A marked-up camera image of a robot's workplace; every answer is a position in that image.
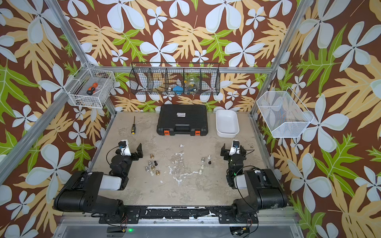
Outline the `white storage box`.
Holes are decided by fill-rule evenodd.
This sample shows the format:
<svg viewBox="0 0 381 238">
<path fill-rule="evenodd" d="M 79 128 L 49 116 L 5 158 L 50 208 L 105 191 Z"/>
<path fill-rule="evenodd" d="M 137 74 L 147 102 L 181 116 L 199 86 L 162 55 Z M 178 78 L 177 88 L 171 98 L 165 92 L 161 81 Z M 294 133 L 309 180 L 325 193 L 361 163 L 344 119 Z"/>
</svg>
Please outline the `white storage box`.
<svg viewBox="0 0 381 238">
<path fill-rule="evenodd" d="M 216 111 L 217 135 L 222 138 L 234 138 L 239 132 L 238 115 L 231 110 Z"/>
</svg>

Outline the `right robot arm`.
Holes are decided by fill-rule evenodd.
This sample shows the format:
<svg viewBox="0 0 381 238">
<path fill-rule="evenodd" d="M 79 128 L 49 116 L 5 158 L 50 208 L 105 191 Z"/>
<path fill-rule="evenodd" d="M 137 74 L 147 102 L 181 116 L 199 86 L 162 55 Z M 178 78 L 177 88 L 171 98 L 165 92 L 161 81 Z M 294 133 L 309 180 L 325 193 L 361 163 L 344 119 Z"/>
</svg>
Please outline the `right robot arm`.
<svg viewBox="0 0 381 238">
<path fill-rule="evenodd" d="M 228 162 L 226 179 L 228 185 L 238 191 L 228 208 L 218 211 L 220 223 L 253 222 L 260 210 L 285 208 L 288 198 L 271 169 L 245 166 L 248 152 L 234 141 L 230 149 L 222 146 L 220 155 Z"/>
</svg>

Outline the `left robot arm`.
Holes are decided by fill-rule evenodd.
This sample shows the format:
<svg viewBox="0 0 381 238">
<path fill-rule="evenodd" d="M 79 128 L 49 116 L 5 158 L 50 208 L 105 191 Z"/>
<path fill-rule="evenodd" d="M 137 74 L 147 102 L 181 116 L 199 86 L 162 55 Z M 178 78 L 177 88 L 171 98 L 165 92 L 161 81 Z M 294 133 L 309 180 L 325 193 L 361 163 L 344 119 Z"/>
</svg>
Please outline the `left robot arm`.
<svg viewBox="0 0 381 238">
<path fill-rule="evenodd" d="M 120 141 L 110 163 L 110 172 L 76 172 L 54 199 L 54 209 L 61 212 L 82 212 L 100 215 L 100 224 L 137 224 L 139 208 L 128 208 L 119 199 L 99 195 L 100 190 L 122 191 L 129 181 L 133 161 L 143 158 L 142 144 L 129 151 L 127 141 Z"/>
</svg>

